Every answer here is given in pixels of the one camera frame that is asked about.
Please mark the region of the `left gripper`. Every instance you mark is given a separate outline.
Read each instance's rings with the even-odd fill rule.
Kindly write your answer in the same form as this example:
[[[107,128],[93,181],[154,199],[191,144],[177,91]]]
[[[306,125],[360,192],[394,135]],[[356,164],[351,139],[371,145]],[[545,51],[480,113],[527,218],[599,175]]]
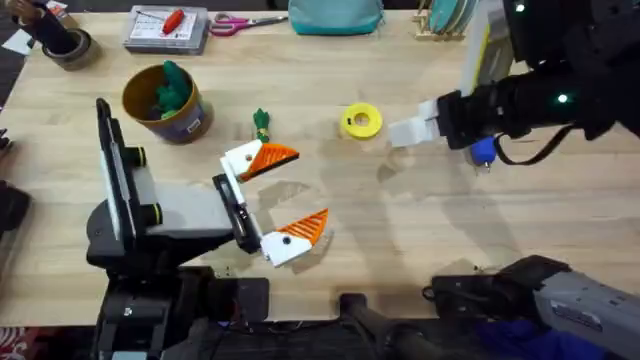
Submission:
[[[226,151],[221,163],[244,183],[299,156],[291,147],[253,140]],[[249,254],[261,248],[279,267],[313,249],[329,216],[324,208],[259,240],[224,174],[213,178],[212,188],[157,184],[141,168],[123,180],[106,168],[104,177],[106,198],[87,221],[86,260],[106,271],[173,271],[228,242]]]

